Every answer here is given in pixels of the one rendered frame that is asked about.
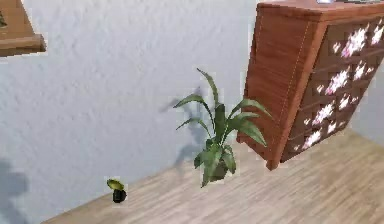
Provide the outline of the green leafy house plant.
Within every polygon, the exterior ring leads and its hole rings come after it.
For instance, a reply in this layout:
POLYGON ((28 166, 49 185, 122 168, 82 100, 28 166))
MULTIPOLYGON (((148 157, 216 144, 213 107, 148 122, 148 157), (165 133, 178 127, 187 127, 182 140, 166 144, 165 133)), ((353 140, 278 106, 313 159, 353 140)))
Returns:
POLYGON ((192 93, 177 102, 174 105, 174 108, 179 108, 188 103, 195 102, 202 105, 209 115, 212 124, 212 132, 208 129, 207 124, 198 117, 190 117, 177 127, 177 129, 180 129, 187 124, 197 123, 208 135, 208 138, 205 141, 205 147, 193 160, 195 169, 200 166, 203 167, 201 187, 204 188, 211 182, 223 180, 227 172, 230 172, 231 174, 236 173, 237 164, 234 152, 232 147, 227 144, 227 138, 232 132, 240 132, 261 146, 267 146, 262 131, 250 121, 251 118, 258 118, 259 114, 254 112, 242 112, 242 109, 252 107, 260 110, 269 117, 272 117, 272 115, 257 100, 248 98, 243 98, 231 110, 229 115, 226 115, 226 106, 219 101, 219 92, 213 77, 200 68, 197 68, 197 71, 204 76, 211 88, 214 107, 210 108, 201 95, 192 93))

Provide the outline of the small yellow-green potted plant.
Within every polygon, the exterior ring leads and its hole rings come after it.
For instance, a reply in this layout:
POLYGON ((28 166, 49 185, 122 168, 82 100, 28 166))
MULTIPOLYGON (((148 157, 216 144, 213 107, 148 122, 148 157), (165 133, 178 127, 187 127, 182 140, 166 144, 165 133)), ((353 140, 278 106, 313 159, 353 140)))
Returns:
POLYGON ((112 200, 114 203, 121 203, 126 200, 127 193, 119 180, 108 179, 107 186, 113 191, 112 200))

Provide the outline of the brown wooden chest of drawers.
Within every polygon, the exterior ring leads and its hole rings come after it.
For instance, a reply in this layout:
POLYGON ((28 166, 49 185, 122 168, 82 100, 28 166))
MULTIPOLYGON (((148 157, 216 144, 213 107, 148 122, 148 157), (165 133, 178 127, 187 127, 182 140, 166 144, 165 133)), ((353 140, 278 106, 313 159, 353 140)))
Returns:
POLYGON ((250 50, 244 96, 272 115, 253 123, 263 147, 246 143, 270 170, 343 130, 384 62, 384 1, 263 2, 250 50))

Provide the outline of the grey flat object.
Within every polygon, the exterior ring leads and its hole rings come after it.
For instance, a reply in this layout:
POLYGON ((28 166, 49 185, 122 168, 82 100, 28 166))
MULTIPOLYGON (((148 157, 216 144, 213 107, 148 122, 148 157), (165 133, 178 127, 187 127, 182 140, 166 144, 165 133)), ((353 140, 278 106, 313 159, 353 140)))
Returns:
POLYGON ((375 4, 383 2, 384 0, 315 0, 318 4, 333 4, 333 3, 346 3, 346 4, 375 4))

